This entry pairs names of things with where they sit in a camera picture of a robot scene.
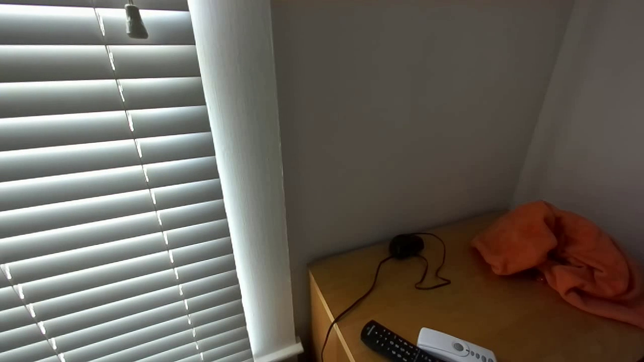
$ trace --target daylight through blinds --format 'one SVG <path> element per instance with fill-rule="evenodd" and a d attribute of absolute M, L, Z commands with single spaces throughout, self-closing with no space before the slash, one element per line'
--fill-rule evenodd
<path fill-rule="evenodd" d="M 251 361 L 185 3 L 0 0 L 0 361 Z"/>

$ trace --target orange cloth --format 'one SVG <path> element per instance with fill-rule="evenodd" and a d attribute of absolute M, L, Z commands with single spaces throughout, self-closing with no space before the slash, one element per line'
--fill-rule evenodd
<path fill-rule="evenodd" d="M 472 239 L 497 276 L 538 270 L 568 304 L 644 328 L 644 276 L 591 221 L 526 204 Z"/>

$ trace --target power cord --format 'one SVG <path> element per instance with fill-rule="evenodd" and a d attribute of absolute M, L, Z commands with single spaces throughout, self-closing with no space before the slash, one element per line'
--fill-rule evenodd
<path fill-rule="evenodd" d="M 440 279 L 440 281 L 435 283 L 435 286 L 422 286 L 424 279 L 427 279 L 427 274 L 429 274 L 429 259 L 427 259 L 424 255 L 417 253 L 417 258 L 422 262 L 422 274 L 421 274 L 421 279 L 414 283 L 414 287 L 417 287 L 417 289 L 438 289 L 438 287 L 448 286 L 450 279 L 446 279 L 446 278 L 440 276 L 440 271 L 443 271 L 443 267 L 445 267 L 445 262 L 446 262 L 445 239 L 438 237 L 437 233 L 419 233 L 419 236 L 429 236 L 429 237 L 432 237 L 432 239 L 437 239 L 437 241 L 440 244 L 440 262 L 438 262 L 438 266 L 437 266 L 437 270 L 435 270 L 435 274 L 432 274 L 432 278 L 435 278 L 435 279 Z M 343 311 L 327 324 L 325 335 L 324 335 L 324 342 L 322 342 L 322 346 L 319 346 L 319 362 L 324 362 L 324 351 L 325 351 L 325 344 L 327 344 L 327 338 L 330 338 L 332 328 L 333 328 L 349 311 L 354 311 L 358 304 L 362 304 L 362 302 L 374 292 L 374 287 L 376 287 L 376 283 L 377 283 L 379 270 L 382 270 L 382 266 L 384 266 L 386 262 L 391 262 L 391 259 L 395 259 L 395 258 L 389 255 L 389 258 L 384 258 L 384 259 L 377 262 L 376 274 L 374 274 L 368 289 L 365 289 L 358 300 L 354 300 L 347 308 L 343 308 Z"/>
<path fill-rule="evenodd" d="M 432 239 L 437 239 L 440 244 L 440 262 L 432 274 L 435 279 L 440 279 L 440 283 L 435 283 L 435 286 L 422 286 L 424 283 L 424 278 L 427 278 L 427 271 L 429 271 L 429 262 L 424 255 L 417 255 L 421 262 L 422 262 L 422 276 L 421 279 L 414 283 L 417 289 L 438 289 L 438 287 L 445 287 L 450 283 L 450 279 L 443 278 L 440 271 L 445 267 L 445 262 L 446 262 L 446 248 L 445 248 L 445 239 L 438 237 L 437 233 L 419 233 L 419 236 L 429 236 Z"/>
<path fill-rule="evenodd" d="M 358 300 L 354 300 L 346 311 L 342 311 L 342 313 L 327 324 L 325 335 L 324 335 L 324 342 L 322 342 L 322 348 L 319 348 L 319 362 L 324 362 L 324 348 L 325 348 L 325 344 L 327 344 L 330 330 L 332 330 L 349 311 L 354 311 L 359 302 L 363 302 L 363 300 L 374 292 L 374 287 L 376 287 L 376 283 L 377 283 L 377 274 L 379 274 L 382 266 L 384 266 L 386 262 L 391 262 L 391 259 L 393 259 L 393 258 L 389 255 L 389 258 L 384 258 L 384 259 L 377 262 L 374 279 L 369 281 L 368 289 L 365 289 Z"/>

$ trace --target wooden nightstand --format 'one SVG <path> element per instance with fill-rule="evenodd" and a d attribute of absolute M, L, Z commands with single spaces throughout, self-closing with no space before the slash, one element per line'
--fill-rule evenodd
<path fill-rule="evenodd" d="M 497 217 L 490 213 L 430 229 L 446 244 L 443 274 L 452 281 L 446 287 L 414 289 L 422 271 L 419 259 L 384 264 L 372 296 L 333 327 L 324 361 L 382 361 L 359 342 L 368 320 L 411 342 L 422 327 L 435 328 L 492 351 L 499 362 L 635 362 L 644 357 L 641 330 L 568 306 L 535 276 L 492 276 L 470 239 Z M 389 255 L 386 246 L 382 241 L 310 267 L 315 357 L 330 320 L 369 286 L 377 262 Z M 424 237 L 422 253 L 435 267 L 440 244 Z"/>

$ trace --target blind slat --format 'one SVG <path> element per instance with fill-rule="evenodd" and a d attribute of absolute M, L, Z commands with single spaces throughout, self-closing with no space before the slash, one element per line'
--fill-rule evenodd
<path fill-rule="evenodd" d="M 191 344 L 191 342 L 193 342 L 191 332 L 179 332 L 179 335 L 172 335 L 172 336 L 166 336 L 166 338 L 159 338 L 159 340 L 152 340 L 152 342 L 146 342 L 146 344 L 138 344 L 138 346 L 128 348 L 128 351 L 120 351 L 120 353 L 110 354 L 110 357 L 96 359 L 96 362 L 138 361 L 142 357 L 159 354 L 159 353 L 164 353 L 164 351 L 170 351 L 170 348 L 177 348 L 177 346 L 185 346 L 185 344 Z"/>
<path fill-rule="evenodd" d="M 220 186 L 215 179 L 159 187 L 159 190 L 152 190 L 152 194 L 157 199 L 157 208 L 161 209 L 200 204 L 202 199 L 222 199 Z"/>
<path fill-rule="evenodd" d="M 181 359 L 177 362 L 200 362 L 200 354 L 185 357 L 185 359 Z"/>
<path fill-rule="evenodd" d="M 241 330 L 243 332 L 243 324 L 246 324 L 243 316 L 237 314 L 237 316 L 232 316 L 232 319 L 224 319 L 224 320 L 219 320 L 219 323 L 197 327 L 195 335 L 197 335 L 197 340 L 204 340 L 204 338 L 211 338 L 211 336 L 220 336 L 220 335 L 224 335 L 229 330 Z"/>
<path fill-rule="evenodd" d="M 202 241 L 202 244 L 186 246 L 181 249 L 172 249 L 172 259 L 177 266 L 185 266 L 185 264 L 197 264 L 200 259 L 215 259 L 232 253 L 234 253 L 234 248 L 229 244 L 229 237 L 222 237 L 222 239 L 213 239 L 213 241 Z"/>
<path fill-rule="evenodd" d="M 32 324 L 34 320 L 25 314 L 24 306 L 16 306 L 10 311 L 0 311 L 0 328 L 2 332 L 22 328 L 25 324 Z"/>
<path fill-rule="evenodd" d="M 191 279 L 200 279 L 204 276 L 213 276 L 213 274 L 224 274 L 235 270 L 235 259 L 234 255 L 220 255 L 215 259 L 204 259 L 198 264 L 188 264 L 188 266 L 181 266 L 177 267 L 181 281 L 191 281 Z"/>
<path fill-rule="evenodd" d="M 213 335 L 220 335 L 220 330 L 240 330 L 243 328 L 243 316 L 234 316 L 234 319 L 227 319 L 224 323 L 217 323 L 217 324 L 211 324 L 211 327 L 204 327 L 204 328 L 195 328 L 197 330 L 197 344 L 198 340 L 204 340 L 204 336 L 213 336 Z M 142 361 L 200 361 L 198 354 L 195 354 L 197 351 L 195 348 L 177 348 L 177 351 L 169 351 L 164 354 L 154 354 L 154 357 L 149 357 L 149 359 L 142 359 Z"/>
<path fill-rule="evenodd" d="M 27 324 L 16 330 L 4 330 L 0 335 L 0 351 L 22 348 L 42 342 L 42 335 L 36 324 Z"/>
<path fill-rule="evenodd" d="M 47 328 L 49 336 L 59 336 L 70 335 L 72 330 L 85 330 L 105 323 L 115 323 L 132 314 L 149 313 L 177 302 L 181 302 L 179 289 L 170 286 L 137 299 L 118 300 L 115 304 L 105 304 L 77 314 L 45 320 L 44 327 Z"/>
<path fill-rule="evenodd" d="M 130 332 L 137 332 L 142 338 L 149 338 L 149 327 L 161 327 L 166 328 L 166 323 L 185 319 L 183 302 L 169 304 L 162 308 L 146 311 L 142 314 L 126 316 L 115 323 L 99 324 L 87 330 L 77 330 L 64 336 L 56 338 L 58 351 L 77 351 L 83 346 L 99 344 L 103 340 L 110 340 L 117 336 L 128 336 Z"/>
<path fill-rule="evenodd" d="M 59 359 L 58 359 L 58 354 L 53 354 L 53 357 L 42 359 L 38 362 L 59 362 Z"/>
<path fill-rule="evenodd" d="M 213 139 L 209 138 L 209 134 L 149 138 L 149 139 L 138 139 L 138 144 L 140 144 L 142 159 L 146 164 L 213 155 Z"/>
<path fill-rule="evenodd" d="M 213 320 L 224 320 L 232 316 L 243 316 L 241 300 L 234 300 L 220 306 L 211 306 L 206 311 L 191 313 L 191 320 L 195 327 L 209 324 Z"/>
<path fill-rule="evenodd" d="M 179 229 L 195 223 L 206 223 L 213 220 L 224 220 L 222 202 L 193 204 L 186 208 L 172 208 L 159 211 L 166 229 Z"/>
<path fill-rule="evenodd" d="M 166 164 L 149 164 L 144 170 L 152 187 L 217 178 L 213 155 Z"/>
<path fill-rule="evenodd" d="M 19 237 L 5 237 L 0 239 L 0 264 L 38 258 L 45 253 L 59 253 L 66 249 L 88 248 L 146 233 L 159 233 L 154 213 L 105 220 L 96 223 L 27 233 Z"/>
<path fill-rule="evenodd" d="M 202 104 L 198 77 L 122 79 L 118 84 L 128 109 Z M 0 117 L 125 109 L 115 81 L 0 82 L 0 95 Z"/>
<path fill-rule="evenodd" d="M 4 82 L 25 81 L 99 81 L 99 79 L 157 79 L 198 77 L 195 46 L 149 44 L 108 46 L 110 68 L 105 46 L 2 46 L 0 77 Z"/>
<path fill-rule="evenodd" d="M 235 271 L 224 271 L 224 274 L 217 274 L 217 276 L 206 276 L 200 279 L 193 279 L 193 281 L 183 281 L 181 289 L 186 299 L 193 296 L 200 296 L 213 289 L 222 289 L 229 286 L 237 283 L 237 274 Z"/>
<path fill-rule="evenodd" d="M 0 119 L 0 152 L 122 139 L 130 139 L 122 111 Z"/>
<path fill-rule="evenodd" d="M 211 306 L 220 306 L 220 304 L 235 302 L 235 300 L 241 300 L 240 286 L 215 289 L 215 292 L 191 299 L 188 313 L 195 314 L 198 311 L 206 311 Z"/>
<path fill-rule="evenodd" d="M 14 287 L 10 287 L 10 281 L 4 278 L 4 271 L 0 270 L 0 311 L 12 311 L 22 306 L 18 295 Z"/>
<path fill-rule="evenodd" d="M 0 154 L 0 183 L 138 165 L 132 142 Z"/>
<path fill-rule="evenodd" d="M 38 342 L 22 348 L 0 351 L 0 361 L 39 361 L 52 357 L 52 346 L 47 342 Z"/>
<path fill-rule="evenodd" d="M 166 231 L 166 239 L 172 248 L 183 248 L 191 244 L 200 244 L 206 239 L 220 239 L 227 237 L 227 221 L 209 221 L 209 223 L 197 223 L 181 229 Z"/>
<path fill-rule="evenodd" d="M 117 313 L 117 311 L 134 311 L 134 308 L 146 311 L 146 308 L 162 306 L 164 302 L 170 304 L 175 302 L 175 296 L 177 296 L 175 289 L 177 289 L 175 274 L 170 270 L 162 270 L 157 274 L 138 276 L 132 279 L 85 289 L 78 295 L 44 300 L 44 302 L 38 302 L 36 308 L 38 308 L 39 320 L 61 319 L 66 314 L 81 316 L 83 313 L 87 313 L 78 320 L 83 320 L 83 327 L 91 327 L 95 323 L 88 316 L 99 316 L 99 320 L 105 323 L 110 319 L 110 313 Z"/>
<path fill-rule="evenodd" d="M 118 338 L 103 340 L 64 354 L 66 361 L 134 361 L 150 351 L 169 351 L 172 346 L 188 344 L 191 332 L 186 332 L 186 320 L 175 319 L 164 324 L 157 324 L 144 330 L 134 330 Z"/>
<path fill-rule="evenodd" d="M 45 208 L 27 208 L 0 213 L 0 237 L 70 227 L 101 220 L 115 220 L 152 211 L 149 191 L 117 194 Z"/>
<path fill-rule="evenodd" d="M 0 211 L 146 190 L 140 168 L 0 183 Z"/>
<path fill-rule="evenodd" d="M 19 5 L 38 5 L 38 6 L 74 6 L 74 9 L 122 9 L 126 0 L 19 0 Z M 154 10 L 186 10 L 185 3 L 177 0 L 137 0 L 140 9 Z"/>
<path fill-rule="evenodd" d="M 222 361 L 232 354 L 246 353 L 249 348 L 248 338 L 243 338 L 241 330 L 234 330 L 224 336 L 213 336 L 198 340 L 204 361 Z"/>
<path fill-rule="evenodd" d="M 209 134 L 206 111 L 197 106 L 130 111 L 137 138 Z"/>
<path fill-rule="evenodd" d="M 25 283 L 32 279 L 44 279 L 58 274 L 70 274 L 105 264 L 125 262 L 149 253 L 162 253 L 162 239 L 159 236 L 142 236 L 132 239 L 120 239 L 95 248 L 72 249 L 64 253 L 49 253 L 45 258 L 22 259 L 10 264 L 16 281 Z"/>
<path fill-rule="evenodd" d="M 27 302 L 39 302 L 39 300 L 74 295 L 81 289 L 115 283 L 115 281 L 122 281 L 128 278 L 137 278 L 142 274 L 152 274 L 169 267 L 170 266 L 169 266 L 166 253 L 162 251 L 162 253 L 152 253 L 137 259 L 126 259 L 118 264 L 85 270 L 85 271 L 61 274 L 56 278 L 27 281 L 24 283 L 24 295 L 27 296 Z"/>
<path fill-rule="evenodd" d="M 198 351 L 193 344 L 177 346 L 172 351 L 164 351 L 161 354 L 144 357 L 138 362 L 154 362 L 154 361 L 183 361 L 183 359 L 198 359 Z"/>
<path fill-rule="evenodd" d="M 217 361 L 217 362 L 248 362 L 253 361 L 249 353 L 249 344 L 235 344 L 220 351 L 211 351 L 202 354 L 202 361 Z"/>
<path fill-rule="evenodd" d="M 122 9 L 99 9 L 105 40 L 93 9 L 0 5 L 0 44 L 138 44 L 125 34 Z M 146 44 L 193 44 L 186 12 L 140 10 Z"/>

